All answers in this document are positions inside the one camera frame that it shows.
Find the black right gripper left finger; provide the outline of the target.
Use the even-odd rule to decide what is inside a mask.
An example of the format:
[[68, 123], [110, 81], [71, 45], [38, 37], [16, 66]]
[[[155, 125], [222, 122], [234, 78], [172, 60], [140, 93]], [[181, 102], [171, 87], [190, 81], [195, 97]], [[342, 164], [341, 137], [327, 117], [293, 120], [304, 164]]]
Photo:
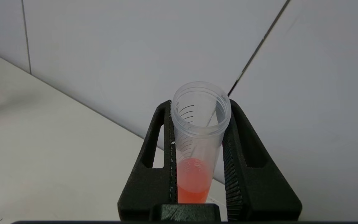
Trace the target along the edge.
[[[160, 129], [164, 133], [163, 167], [153, 168]], [[155, 110], [143, 145], [118, 200], [120, 220], [148, 220], [155, 205], [178, 203], [176, 144], [171, 101]]]

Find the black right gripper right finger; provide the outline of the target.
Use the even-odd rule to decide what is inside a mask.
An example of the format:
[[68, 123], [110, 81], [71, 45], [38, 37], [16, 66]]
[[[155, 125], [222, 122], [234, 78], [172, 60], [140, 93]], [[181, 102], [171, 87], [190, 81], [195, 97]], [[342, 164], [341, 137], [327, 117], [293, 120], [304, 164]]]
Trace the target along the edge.
[[223, 137], [229, 221], [297, 221], [302, 203], [269, 155], [241, 107], [230, 101]]

